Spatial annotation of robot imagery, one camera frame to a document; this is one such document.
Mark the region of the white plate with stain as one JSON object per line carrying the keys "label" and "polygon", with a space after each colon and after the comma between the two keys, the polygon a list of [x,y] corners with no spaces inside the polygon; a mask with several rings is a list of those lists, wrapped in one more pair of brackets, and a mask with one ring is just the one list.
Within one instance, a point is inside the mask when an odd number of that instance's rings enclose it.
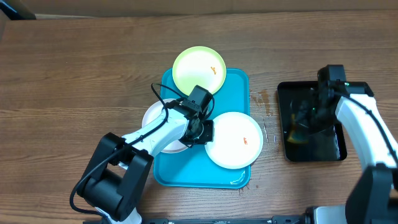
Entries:
{"label": "white plate with stain", "polygon": [[213,140],[206,143],[209,158],[226,169],[241,169],[260,155],[264,138],[258,123],[239,112],[227,112],[214,120]]}

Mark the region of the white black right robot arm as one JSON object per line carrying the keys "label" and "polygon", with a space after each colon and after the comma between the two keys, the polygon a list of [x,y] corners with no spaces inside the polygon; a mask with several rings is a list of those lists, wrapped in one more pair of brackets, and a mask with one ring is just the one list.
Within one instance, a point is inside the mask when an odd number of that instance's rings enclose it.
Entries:
{"label": "white black right robot arm", "polygon": [[333,120],[345,127],[357,151],[363,174],[344,205],[317,207],[314,223],[397,223],[397,200],[390,191],[397,188],[397,141],[377,110],[376,100],[367,94],[334,93],[331,115],[322,121],[319,106],[312,114],[300,113],[288,140],[304,142]]}

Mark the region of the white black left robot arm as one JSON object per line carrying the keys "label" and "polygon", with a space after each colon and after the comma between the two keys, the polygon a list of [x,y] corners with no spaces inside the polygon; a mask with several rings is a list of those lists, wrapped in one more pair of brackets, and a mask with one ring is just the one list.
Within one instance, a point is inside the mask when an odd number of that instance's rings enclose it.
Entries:
{"label": "white black left robot arm", "polygon": [[[103,136],[71,192],[71,208],[99,215],[102,223],[141,223],[136,206],[154,158],[174,141],[188,146],[212,141],[211,113],[208,105],[177,99],[163,104],[143,128],[122,137]],[[94,209],[76,207],[75,195]]]}

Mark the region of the green yellow sponge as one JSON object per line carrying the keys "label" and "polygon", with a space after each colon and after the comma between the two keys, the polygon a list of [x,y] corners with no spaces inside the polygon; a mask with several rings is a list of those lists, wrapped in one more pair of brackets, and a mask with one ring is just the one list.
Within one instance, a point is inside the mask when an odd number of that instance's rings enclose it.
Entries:
{"label": "green yellow sponge", "polygon": [[308,126],[299,123],[296,120],[295,114],[292,114],[287,142],[292,144],[307,144],[309,139],[308,135]]}

